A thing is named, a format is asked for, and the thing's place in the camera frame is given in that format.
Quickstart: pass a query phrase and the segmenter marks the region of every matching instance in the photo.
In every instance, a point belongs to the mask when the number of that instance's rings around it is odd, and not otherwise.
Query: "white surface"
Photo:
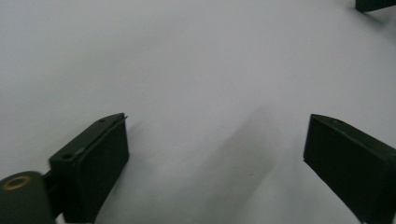
[[[358,223],[303,163],[308,119],[396,147],[395,59],[395,8],[349,0],[2,1],[0,176],[124,112],[98,224]]]

